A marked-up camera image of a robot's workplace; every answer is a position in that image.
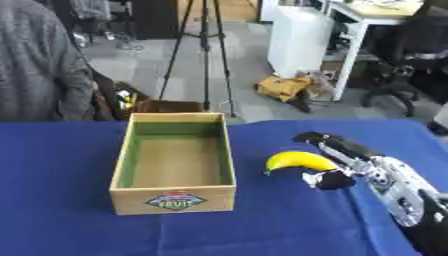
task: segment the tripod leg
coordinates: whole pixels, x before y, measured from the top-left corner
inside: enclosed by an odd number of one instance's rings
[[[209,52],[210,44],[208,38],[208,0],[202,0],[201,32],[199,34],[201,49],[204,54],[204,110],[210,110],[209,91]]]
[[[222,28],[222,19],[221,19],[221,10],[219,7],[219,0],[213,0],[215,5],[215,14],[216,14],[216,22],[218,25],[218,38],[221,46],[221,55],[222,55],[222,63],[224,66],[224,75],[226,77],[226,84],[227,84],[227,94],[229,98],[229,104],[230,104],[230,115],[232,117],[235,117],[235,105],[233,102],[232,97],[232,87],[230,86],[230,71],[229,71],[229,65],[227,63],[227,54],[226,54],[226,46],[224,43],[224,31]]]
[[[176,45],[174,46],[173,55],[171,56],[170,64],[168,66],[168,70],[166,71],[166,74],[164,76],[163,86],[162,86],[162,90],[160,91],[159,100],[163,99],[163,95],[165,94],[166,86],[168,85],[168,81],[170,79],[171,71],[173,70],[174,61],[176,61],[177,52],[179,51],[179,45],[180,45],[180,43],[182,41],[182,36],[185,33],[185,28],[187,26],[188,17],[190,16],[190,13],[191,13],[191,8],[193,6],[193,1],[194,0],[189,0],[188,1],[187,9],[185,11],[185,15],[184,15],[184,18],[182,20],[182,24],[180,26],[180,31],[179,31],[179,34],[177,35]]]

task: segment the box label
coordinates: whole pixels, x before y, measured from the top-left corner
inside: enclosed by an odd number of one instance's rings
[[[193,205],[202,204],[205,201],[205,199],[192,194],[181,191],[173,191],[148,200],[146,204],[165,208],[171,211],[181,211]]]

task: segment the gray sweater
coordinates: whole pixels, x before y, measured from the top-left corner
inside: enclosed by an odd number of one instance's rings
[[[88,67],[53,12],[32,0],[0,0],[0,121],[82,120],[92,91]]]

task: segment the wooden box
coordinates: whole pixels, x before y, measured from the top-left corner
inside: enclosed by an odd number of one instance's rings
[[[231,211],[223,114],[133,114],[110,185],[118,215]]]

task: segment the yellow banana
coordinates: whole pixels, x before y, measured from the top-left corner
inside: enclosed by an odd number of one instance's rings
[[[274,170],[286,167],[307,167],[322,172],[338,168],[333,161],[321,155],[309,152],[287,151],[271,156],[266,163],[267,170],[265,173],[269,175]]]

